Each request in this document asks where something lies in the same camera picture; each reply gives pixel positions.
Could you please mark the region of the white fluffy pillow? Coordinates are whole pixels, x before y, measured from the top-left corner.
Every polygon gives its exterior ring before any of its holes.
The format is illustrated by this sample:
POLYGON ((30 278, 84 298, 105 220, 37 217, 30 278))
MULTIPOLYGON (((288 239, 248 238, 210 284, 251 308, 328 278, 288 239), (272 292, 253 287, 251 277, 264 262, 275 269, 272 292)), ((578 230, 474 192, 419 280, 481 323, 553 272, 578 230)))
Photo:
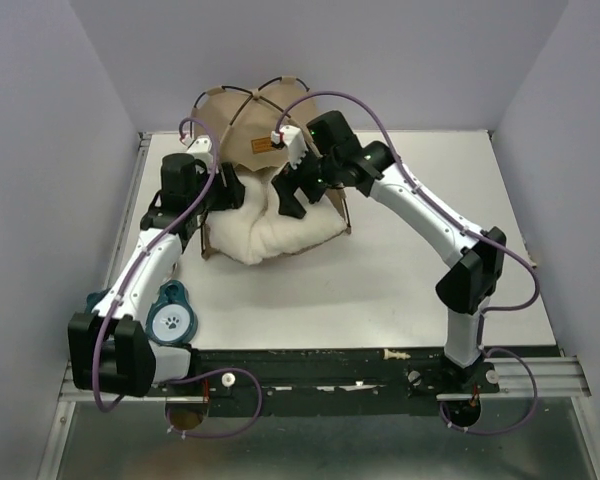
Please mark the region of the white fluffy pillow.
POLYGON ((223 254, 245 265, 296 255, 350 232, 345 213, 345 196, 329 190, 311 204, 303 193, 297 198, 306 210, 301 219, 279 213, 279 197, 271 184, 278 171, 266 168, 251 172, 237 169, 245 187, 238 209, 211 212, 203 232, 206 258, 223 254))

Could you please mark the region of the beige pet tent fabric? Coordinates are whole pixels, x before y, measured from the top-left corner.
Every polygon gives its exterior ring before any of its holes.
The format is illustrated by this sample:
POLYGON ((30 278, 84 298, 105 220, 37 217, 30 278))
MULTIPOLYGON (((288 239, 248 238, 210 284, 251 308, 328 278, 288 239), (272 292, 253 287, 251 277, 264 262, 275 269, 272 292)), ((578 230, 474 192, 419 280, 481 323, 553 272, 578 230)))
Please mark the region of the beige pet tent fabric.
POLYGON ((305 209, 297 219, 279 213, 272 184, 286 163, 282 150, 271 146, 270 134, 282 111, 309 92, 296 77, 273 78, 255 89, 224 85, 195 100, 190 116, 204 122, 220 142, 227 163, 245 188, 237 209, 211 212, 201 234, 205 259, 223 254, 245 265, 298 255, 351 232, 346 196, 330 190, 315 203, 302 192, 305 209))

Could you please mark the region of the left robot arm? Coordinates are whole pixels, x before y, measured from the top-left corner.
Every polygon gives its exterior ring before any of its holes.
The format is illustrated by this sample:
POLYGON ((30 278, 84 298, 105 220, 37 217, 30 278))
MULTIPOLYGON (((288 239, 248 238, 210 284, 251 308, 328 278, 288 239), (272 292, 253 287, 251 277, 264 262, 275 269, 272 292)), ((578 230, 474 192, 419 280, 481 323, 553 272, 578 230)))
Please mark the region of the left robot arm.
POLYGON ((162 160, 161 186, 132 254, 112 286, 87 297, 68 324, 73 382, 81 390, 142 397, 166 383, 181 395, 202 380, 190 342, 198 320, 186 287, 169 274, 211 211, 239 208, 245 188, 202 137, 162 160))

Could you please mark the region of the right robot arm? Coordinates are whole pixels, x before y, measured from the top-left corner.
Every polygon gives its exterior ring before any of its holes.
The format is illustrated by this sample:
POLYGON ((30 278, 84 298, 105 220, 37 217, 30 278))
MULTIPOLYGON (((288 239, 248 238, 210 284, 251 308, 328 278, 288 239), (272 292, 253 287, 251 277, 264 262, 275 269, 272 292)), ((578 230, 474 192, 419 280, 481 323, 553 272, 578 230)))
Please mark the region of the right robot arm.
POLYGON ((387 143, 362 145, 341 112, 333 110, 311 120, 305 129, 281 125, 270 136, 287 161, 272 180, 279 214, 302 219, 302 192, 314 204, 330 190, 353 187, 406 222, 440 256, 448 272, 435 286, 447 308, 447 339, 440 379, 460 392, 476 380, 481 356, 479 312, 496 289, 504 264, 505 234, 489 231, 462 218, 395 159, 387 143))

